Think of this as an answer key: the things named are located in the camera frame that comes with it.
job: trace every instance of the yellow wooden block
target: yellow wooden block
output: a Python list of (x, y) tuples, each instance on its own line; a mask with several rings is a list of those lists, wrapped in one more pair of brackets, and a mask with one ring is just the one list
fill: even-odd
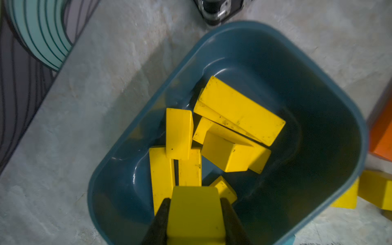
[(239, 126), (235, 125), (234, 123), (230, 122), (229, 120), (227, 120), (226, 118), (222, 117), (221, 115), (219, 115), (218, 113), (216, 113), (215, 111), (211, 110), (210, 108), (208, 108), (206, 105), (204, 105), (202, 102), (200, 102), (199, 100), (197, 100), (196, 105), (193, 109), (193, 112), (196, 114), (199, 114), (202, 117), (208, 118), (209, 120), (216, 122), (220, 125), (223, 125), (231, 130), (234, 130), (242, 135), (245, 135), (251, 139), (254, 139), (256, 141), (259, 141), (258, 139), (256, 139), (254, 136), (252, 136), (251, 134), (249, 134), (248, 132), (246, 132), (245, 130), (243, 130), (242, 128), (240, 128)]
[(354, 209), (357, 207), (357, 196), (358, 196), (359, 178), (354, 184), (335, 202), (331, 204), (331, 207)]
[(245, 142), (246, 144), (253, 146), (254, 151), (250, 156), (249, 169), (258, 174), (260, 174), (263, 171), (264, 166), (271, 155), (271, 151), (269, 149), (257, 144), (256, 142), (253, 142), (252, 140), (245, 138), (244, 136), (241, 136), (231, 131), (228, 128), (225, 128), (211, 120), (208, 120), (205, 117), (201, 118), (198, 126), (196, 127), (195, 134), (193, 135), (193, 140), (199, 142), (200, 144), (203, 144), (205, 134), (207, 133), (207, 131), (210, 131), (215, 135), (221, 136), (224, 139), (239, 140), (241, 142)]
[(225, 244), (226, 231), (218, 190), (176, 186), (167, 222), (167, 244)]
[(211, 132), (207, 132), (201, 150), (202, 156), (225, 172), (248, 170), (253, 152), (251, 145), (237, 139), (227, 140)]
[(171, 159), (188, 160), (193, 135), (192, 112), (166, 109), (166, 156)]
[(227, 198), (230, 204), (237, 200), (237, 193), (222, 176), (219, 176), (210, 186), (217, 188), (219, 197)]
[(258, 141), (271, 146), (286, 122), (215, 77), (211, 77), (199, 101)]
[(192, 148), (189, 160), (178, 160), (178, 185), (201, 186), (201, 149)]
[(152, 184), (152, 200), (154, 214), (158, 212), (162, 201), (171, 198), (173, 187), (176, 185), (174, 175), (174, 160), (166, 157), (165, 146), (149, 149)]
[(358, 195), (381, 209), (392, 211), (392, 174), (364, 170)]

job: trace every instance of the metal bracket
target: metal bracket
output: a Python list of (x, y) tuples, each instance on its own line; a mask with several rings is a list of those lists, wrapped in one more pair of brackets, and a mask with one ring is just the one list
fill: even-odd
[(198, 0), (198, 6), (201, 14), (203, 17), (207, 20), (222, 20), (224, 19), (231, 10), (231, 0), (226, 0), (222, 3), (220, 9), (218, 12), (214, 14), (210, 14), (205, 11), (204, 6), (203, 6), (203, 0)]

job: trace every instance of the black metal equipment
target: black metal equipment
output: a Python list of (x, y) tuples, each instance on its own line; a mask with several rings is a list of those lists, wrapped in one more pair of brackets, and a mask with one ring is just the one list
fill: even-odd
[(253, 0), (194, 0), (205, 22), (219, 25), (238, 13)]

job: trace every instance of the wooden block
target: wooden block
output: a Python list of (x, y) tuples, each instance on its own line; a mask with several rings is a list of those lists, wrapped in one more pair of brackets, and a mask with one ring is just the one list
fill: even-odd
[(369, 151), (392, 161), (392, 97), (370, 130)]
[(227, 120), (223, 116), (219, 115), (215, 111), (208, 108), (206, 105), (204, 105), (202, 102), (200, 102), (199, 99), (196, 102), (196, 105), (193, 109), (193, 112), (196, 114), (199, 114), (202, 117), (208, 118), (209, 120), (216, 122), (222, 126), (225, 126), (231, 130), (234, 130), (242, 135), (245, 135), (246, 137), (249, 137), (251, 139), (259, 141), (258, 139), (256, 139), (254, 136), (252, 136), (251, 134), (249, 134), (248, 132), (246, 132), (245, 130), (240, 128), (239, 126), (235, 125), (234, 123), (230, 122), (229, 120)]
[(331, 204), (331, 207), (354, 209), (357, 207), (357, 196), (358, 196), (359, 178), (354, 184), (335, 202)]
[(227, 140), (207, 132), (201, 155), (225, 172), (248, 170), (254, 147), (239, 140)]
[(198, 126), (196, 127), (195, 134), (193, 135), (193, 140), (199, 142), (200, 144), (203, 144), (207, 131), (218, 135), (224, 139), (238, 140), (253, 146), (254, 150), (252, 152), (252, 155), (250, 156), (249, 169), (258, 174), (263, 171), (264, 166), (267, 163), (269, 156), (271, 155), (271, 151), (269, 149), (231, 131), (228, 128), (225, 128), (211, 120), (208, 120), (205, 117), (201, 118)]
[(178, 160), (178, 185), (201, 186), (201, 149), (192, 148), (189, 160)]
[(222, 176), (219, 176), (210, 186), (217, 188), (219, 197), (227, 198), (230, 204), (237, 200), (237, 193)]
[(167, 222), (167, 244), (225, 244), (219, 194), (213, 187), (176, 186)]
[(166, 109), (166, 156), (177, 160), (188, 160), (193, 135), (192, 112), (181, 109)]
[(165, 146), (149, 149), (152, 200), (154, 214), (158, 211), (165, 198), (171, 198), (173, 187), (176, 185), (174, 175), (174, 160), (166, 157)]
[(215, 77), (211, 77), (199, 101), (267, 146), (272, 145), (286, 124)]
[(392, 174), (364, 170), (358, 195), (381, 209), (392, 211)]

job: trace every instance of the curved line pattern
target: curved line pattern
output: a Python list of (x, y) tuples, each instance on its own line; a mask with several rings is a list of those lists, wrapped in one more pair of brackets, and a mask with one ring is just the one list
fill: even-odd
[(22, 132), (25, 131), (27, 116), (29, 115), (29, 110), (30, 110), (30, 97), (31, 97), (31, 91), (30, 91), (31, 90), (31, 58), (30, 57), (29, 57), (28, 66), (29, 66), (29, 88), (28, 88), (28, 97), (27, 97), (27, 109), (26, 109), (24, 120), (23, 120)]
[[(0, 117), (2, 116), (0, 118), (0, 123), (2, 123), (0, 129), (0, 173), (53, 83), (52, 70), (54, 67), (52, 65), (55, 64), (54, 62), (62, 60), (61, 55), (64, 55), (65, 59), (71, 49), (71, 42), (69, 42), (66, 32), (75, 33), (75, 37), (79, 37), (86, 21), (99, 2), (99, 0), (28, 1), (4, 0), (5, 8), (0, 9), (2, 10), (0, 15), (0, 103), (2, 106), (0, 107), (2, 110), (0, 112)], [(15, 16), (17, 11), (24, 15)], [(70, 20), (75, 23), (76, 17), (78, 18), (77, 25), (67, 27)], [(20, 31), (19, 25), (24, 26), (24, 35)], [(24, 38), (27, 38), (32, 49), (29, 49)]]
[(3, 156), (3, 159), (0, 162), (3, 162), (4, 159), (7, 159), (8, 153), (11, 149), (11, 146), (14, 142), (15, 139), (15, 134), (16, 134), (16, 126), (18, 125), (18, 97), (17, 97), (17, 92), (16, 92), (16, 78), (15, 78), (15, 40), (14, 37), (11, 38), (11, 64), (12, 64), (12, 77), (13, 77), (13, 86), (14, 86), (14, 102), (15, 102), (15, 119), (14, 119), (14, 125), (13, 125), (13, 133), (11, 137), (11, 142), (8, 145), (7, 150), (5, 151), (5, 154)]
[(33, 38), (31, 37), (29, 24), (28, 24), (28, 21), (27, 21), (27, 18), (26, 18), (26, 16), (27, 16), (27, 7), (26, 7), (26, 3), (27, 3), (27, 1), (24, 0), (24, 1), (23, 1), (23, 8), (24, 8), (24, 15), (25, 15), (24, 20), (25, 20), (25, 25), (26, 25), (26, 27), (27, 27), (27, 33), (28, 33), (28, 35), (29, 35), (29, 38), (30, 38), (32, 44), (34, 45), (34, 47), (36, 48), (36, 50), (38, 51), (38, 53), (42, 56), (42, 58), (44, 58), (44, 59), (45, 59), (49, 64), (51, 64), (54, 68), (59, 69), (59, 67), (56, 66), (55, 64), (53, 64), (52, 62), (50, 62), (50, 61), (41, 53), (41, 51), (38, 49), (38, 47), (35, 45), (35, 42), (34, 42)]
[(48, 14), (47, 14), (47, 2), (48, 2), (48, 0), (45, 0), (45, 9), (44, 9), (44, 11), (45, 11), (45, 22), (46, 22), (46, 26), (47, 26), (48, 31), (49, 31), (49, 35), (50, 35), (50, 37), (52, 38), (52, 41), (54, 42), (54, 44), (56, 45), (56, 47), (58, 48), (58, 50), (66, 57), (67, 55), (64, 54), (64, 52), (61, 50), (61, 48), (60, 48), (60, 47), (57, 45), (57, 43), (54, 41), (52, 32), (50, 31), (49, 22), (48, 22)]
[(44, 32), (43, 32), (43, 30), (42, 30), (42, 25), (41, 25), (40, 0), (37, 1), (37, 16), (38, 16), (38, 25), (39, 25), (39, 27), (40, 27), (40, 32), (41, 32), (42, 37), (44, 38), (44, 42), (45, 42), (46, 46), (48, 47), (48, 49), (50, 50), (50, 52), (51, 52), (60, 62), (63, 62), (63, 60), (60, 59), (60, 58), (53, 52), (53, 50), (50, 48), (48, 42), (46, 41)]
[(3, 105), (3, 127), (2, 127), (2, 134), (1, 134), (1, 139), (0, 139), (0, 150), (3, 147), (4, 144), (4, 138), (5, 138), (5, 111), (7, 109), (6, 104), (5, 104), (5, 96), (4, 96), (4, 72), (3, 72), (3, 58), (2, 58), (2, 49), (0, 46), (0, 86), (1, 86), (1, 97), (2, 97), (2, 105)]

